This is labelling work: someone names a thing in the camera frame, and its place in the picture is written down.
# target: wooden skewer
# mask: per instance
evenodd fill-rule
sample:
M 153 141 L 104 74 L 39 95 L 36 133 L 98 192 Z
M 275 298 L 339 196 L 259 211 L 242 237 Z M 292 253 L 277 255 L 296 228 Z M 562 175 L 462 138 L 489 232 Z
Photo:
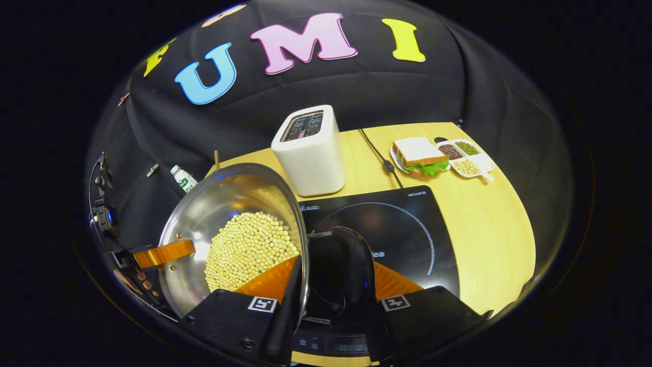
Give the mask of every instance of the wooden skewer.
M 214 154 L 215 154 L 215 170 L 219 170 L 220 169 L 220 154 L 217 152 L 217 150 L 215 150 Z

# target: stainless steel pot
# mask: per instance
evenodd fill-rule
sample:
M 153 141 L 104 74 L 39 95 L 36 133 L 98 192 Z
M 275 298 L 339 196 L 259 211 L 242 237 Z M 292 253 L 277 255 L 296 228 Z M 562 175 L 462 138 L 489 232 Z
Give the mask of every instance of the stainless steel pot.
M 206 177 L 181 200 L 163 229 L 159 246 L 190 239 L 196 250 L 159 270 L 164 296 L 179 317 L 211 294 L 204 269 L 212 238 L 234 215 L 258 211 L 282 220 L 289 226 L 291 240 L 301 244 L 298 328 L 308 302 L 306 227 L 288 183 L 273 169 L 255 163 L 228 166 Z

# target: wooden table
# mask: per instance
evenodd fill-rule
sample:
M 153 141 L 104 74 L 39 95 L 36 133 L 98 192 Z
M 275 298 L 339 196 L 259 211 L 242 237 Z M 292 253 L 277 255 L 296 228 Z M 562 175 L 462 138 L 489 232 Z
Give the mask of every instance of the wooden table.
M 436 136 L 444 136 L 475 142 L 449 122 L 380 126 L 364 131 L 384 158 L 390 160 L 389 148 L 394 140 L 401 138 L 426 136 L 432 141 Z M 399 188 L 394 177 L 382 169 L 380 160 L 358 130 L 344 131 L 340 136 L 346 184 L 330 195 L 309 198 L 297 195 L 298 201 Z M 270 148 L 221 162 L 220 167 L 245 162 L 271 167 L 291 185 Z M 398 169 L 397 175 L 405 187 L 428 185 L 432 189 L 455 252 L 460 300 L 479 314 L 488 310 L 493 310 L 495 314 L 516 300 L 523 284 L 534 273 L 535 243 L 525 208 L 500 168 L 497 166 L 491 172 L 493 182 L 484 178 L 465 179 L 453 169 L 435 178 L 416 178 Z M 296 352 L 293 360 L 321 366 L 369 365 L 368 357 L 347 359 Z

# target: white plate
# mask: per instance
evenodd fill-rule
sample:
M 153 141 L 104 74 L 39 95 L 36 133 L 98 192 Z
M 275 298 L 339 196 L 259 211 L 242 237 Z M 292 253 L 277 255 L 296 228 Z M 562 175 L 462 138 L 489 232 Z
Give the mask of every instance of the white plate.
M 465 142 L 467 144 L 471 144 L 478 151 L 478 154 L 468 155 L 467 153 L 464 152 L 464 150 L 462 150 L 460 147 L 458 147 L 457 144 L 455 144 L 457 142 Z M 446 145 L 446 144 L 452 145 L 453 148 L 455 148 L 455 150 L 457 150 L 462 155 L 458 159 L 450 160 L 451 165 L 454 162 L 463 161 L 464 159 L 469 159 L 480 170 L 480 173 L 469 176 L 467 174 L 461 173 L 457 169 L 457 167 L 452 165 L 452 167 L 455 169 L 455 172 L 457 172 L 460 176 L 466 177 L 466 178 L 484 176 L 485 178 L 487 178 L 490 181 L 494 180 L 494 178 L 489 174 L 489 172 L 496 169 L 496 164 L 494 163 L 493 159 L 491 159 L 491 157 L 489 157 L 489 155 L 484 150 L 482 150 L 482 148 L 480 148 L 478 146 L 478 144 L 476 144 L 474 142 L 470 142 L 470 141 L 468 141 L 466 139 L 451 139 L 451 140 L 446 140 L 446 141 L 443 141 L 443 142 L 438 142 L 435 146 L 437 148 L 439 148 L 440 146 Z
M 406 171 L 403 168 L 403 165 L 398 160 L 398 157 L 396 156 L 396 153 L 394 153 L 394 147 L 393 146 L 389 147 L 389 155 L 392 157 L 392 160 L 394 160 L 394 164 L 398 167 L 398 169 L 400 169 L 401 171 L 403 171 L 403 172 L 405 172 L 407 174 L 410 174 L 408 171 Z M 446 170 L 449 170 L 449 169 L 451 169 L 451 164 L 450 163 L 449 163 L 448 167 L 446 167 Z

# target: white toaster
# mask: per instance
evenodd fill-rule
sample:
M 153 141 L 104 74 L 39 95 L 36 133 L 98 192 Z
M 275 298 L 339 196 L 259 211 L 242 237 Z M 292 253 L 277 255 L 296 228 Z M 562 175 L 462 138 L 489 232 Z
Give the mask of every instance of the white toaster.
M 340 145 L 335 114 L 327 104 L 290 114 L 272 140 L 274 154 L 301 196 L 334 193 L 344 187 Z

